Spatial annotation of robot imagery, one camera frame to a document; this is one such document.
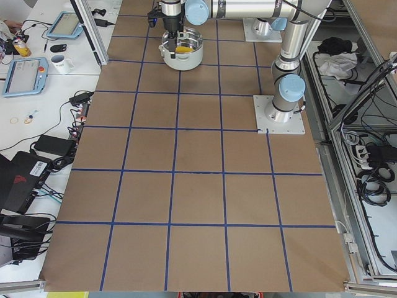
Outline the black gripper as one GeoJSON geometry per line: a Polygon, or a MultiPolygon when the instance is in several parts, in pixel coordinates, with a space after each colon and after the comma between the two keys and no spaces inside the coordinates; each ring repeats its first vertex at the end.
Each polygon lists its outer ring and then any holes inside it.
{"type": "Polygon", "coordinates": [[[177,39],[179,36],[179,25],[181,21],[181,15],[167,16],[163,15],[164,28],[168,31],[168,50],[171,59],[174,59],[174,45],[177,46],[177,39]]]}

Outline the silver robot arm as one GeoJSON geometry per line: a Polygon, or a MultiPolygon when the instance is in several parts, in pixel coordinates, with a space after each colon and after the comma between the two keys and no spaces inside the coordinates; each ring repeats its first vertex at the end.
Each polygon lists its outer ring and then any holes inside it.
{"type": "MultiPolygon", "coordinates": [[[[278,18],[267,20],[260,18],[245,18],[240,23],[239,29],[244,31],[245,42],[270,42],[280,43],[282,41],[280,32],[286,28],[287,20],[278,18]]],[[[162,36],[159,51],[164,61],[167,63],[187,63],[197,60],[202,61],[204,38],[200,31],[193,27],[184,27],[183,32],[179,32],[176,38],[175,58],[172,58],[170,49],[170,37],[165,32],[162,36]]]]}
{"type": "Polygon", "coordinates": [[[309,17],[300,11],[303,1],[187,1],[185,16],[194,25],[207,19],[278,18],[288,20],[278,57],[272,65],[275,96],[265,108],[273,122],[285,123],[293,115],[297,102],[305,91],[304,81],[297,75],[300,50],[309,17]]]}

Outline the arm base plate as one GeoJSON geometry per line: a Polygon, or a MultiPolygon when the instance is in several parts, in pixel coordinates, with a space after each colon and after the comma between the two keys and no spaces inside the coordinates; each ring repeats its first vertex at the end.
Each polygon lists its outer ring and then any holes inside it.
{"type": "Polygon", "coordinates": [[[304,135],[305,126],[301,113],[294,113],[298,104],[290,112],[280,112],[273,105],[274,96],[254,95],[254,110],[257,132],[276,135],[304,135]]]}
{"type": "Polygon", "coordinates": [[[281,31],[287,26],[286,18],[261,19],[244,18],[243,27],[245,41],[281,43],[281,31]]]}

